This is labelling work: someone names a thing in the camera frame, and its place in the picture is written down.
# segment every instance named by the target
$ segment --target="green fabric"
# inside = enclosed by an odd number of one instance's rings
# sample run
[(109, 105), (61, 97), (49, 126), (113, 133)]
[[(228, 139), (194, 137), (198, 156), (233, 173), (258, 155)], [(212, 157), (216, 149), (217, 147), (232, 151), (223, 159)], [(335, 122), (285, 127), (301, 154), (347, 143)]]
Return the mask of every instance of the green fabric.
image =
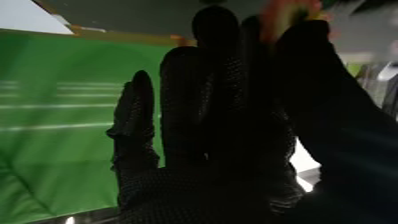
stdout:
[[(27, 223), (113, 207), (118, 196), (111, 171), (113, 141), (105, 137), (114, 107), (11, 106), (116, 104), (121, 88), (61, 90), (59, 83), (107, 82), (123, 86), (139, 69), (152, 74), (159, 96), (159, 64), (169, 49), (166, 46), (0, 32), (2, 224)], [(57, 94), (116, 96), (59, 97)], [(52, 126), (93, 123), (98, 126)], [(159, 136), (155, 147), (161, 151)]]
[(352, 63), (347, 64), (347, 66), (345, 66), (354, 77), (360, 76), (360, 72), (361, 72), (363, 66), (365, 66), (363, 64), (352, 64)]

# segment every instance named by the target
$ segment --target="white stripe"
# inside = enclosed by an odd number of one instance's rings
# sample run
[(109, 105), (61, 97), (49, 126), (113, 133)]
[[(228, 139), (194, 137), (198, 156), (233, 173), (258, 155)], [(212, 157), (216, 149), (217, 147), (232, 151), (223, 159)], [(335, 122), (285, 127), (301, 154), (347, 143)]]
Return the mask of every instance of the white stripe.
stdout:
[(18, 82), (17, 81), (0, 81), (0, 84), (15, 85), (15, 84), (18, 84)]
[(120, 97), (120, 94), (57, 94), (57, 97)]
[(25, 127), (24, 126), (17, 126), (17, 127), (9, 127), (9, 128), (0, 128), (0, 132), (107, 127), (113, 124), (114, 124), (113, 122), (107, 122), (107, 123), (89, 123), (89, 124), (41, 125), (41, 126), (25, 126)]
[(15, 97), (18, 97), (17, 94), (0, 94), (0, 98), (15, 98)]
[(18, 86), (0, 86), (0, 89), (18, 89)]
[(121, 87), (111, 87), (111, 86), (104, 86), (104, 87), (59, 87), (59, 90), (121, 90)]
[(116, 82), (59, 82), (59, 86), (123, 86), (123, 83)]
[(0, 109), (65, 109), (114, 107), (116, 104), (49, 104), (49, 105), (0, 105)]

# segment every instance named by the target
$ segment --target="green surface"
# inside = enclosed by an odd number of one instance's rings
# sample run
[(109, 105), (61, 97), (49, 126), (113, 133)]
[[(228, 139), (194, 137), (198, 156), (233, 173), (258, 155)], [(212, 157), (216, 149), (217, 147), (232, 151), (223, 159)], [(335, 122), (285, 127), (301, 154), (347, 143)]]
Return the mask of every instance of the green surface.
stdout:
[[(113, 141), (105, 137), (113, 104), (141, 69), (152, 74), (159, 96), (159, 63), (168, 50), (0, 32), (2, 224), (116, 206)], [(155, 147), (161, 150), (159, 136)]]

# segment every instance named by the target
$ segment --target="dark ceiling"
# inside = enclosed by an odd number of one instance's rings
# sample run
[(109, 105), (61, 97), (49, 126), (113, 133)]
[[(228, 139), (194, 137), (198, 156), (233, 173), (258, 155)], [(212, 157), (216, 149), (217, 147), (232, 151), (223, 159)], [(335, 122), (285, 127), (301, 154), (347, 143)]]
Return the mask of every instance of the dark ceiling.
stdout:
[[(105, 30), (180, 34), (191, 37), (191, 20), (205, 7), (200, 0), (43, 0), (72, 24)], [(258, 14), (267, 0), (228, 0), (224, 6), (240, 19)], [(344, 53), (372, 53), (376, 60), (397, 60), (392, 44), (398, 40), (397, 7), (351, 16), (356, 6), (333, 9), (333, 27), (340, 32), (335, 39)]]

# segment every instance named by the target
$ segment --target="black glove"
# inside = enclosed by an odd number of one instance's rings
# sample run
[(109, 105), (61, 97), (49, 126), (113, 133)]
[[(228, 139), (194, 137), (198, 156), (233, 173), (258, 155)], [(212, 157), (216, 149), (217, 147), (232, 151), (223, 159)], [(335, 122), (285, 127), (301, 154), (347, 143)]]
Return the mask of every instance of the black glove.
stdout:
[(107, 131), (114, 139), (114, 168), (121, 177), (159, 167), (153, 150), (153, 86), (148, 73), (139, 71), (125, 90), (114, 112), (114, 126)]

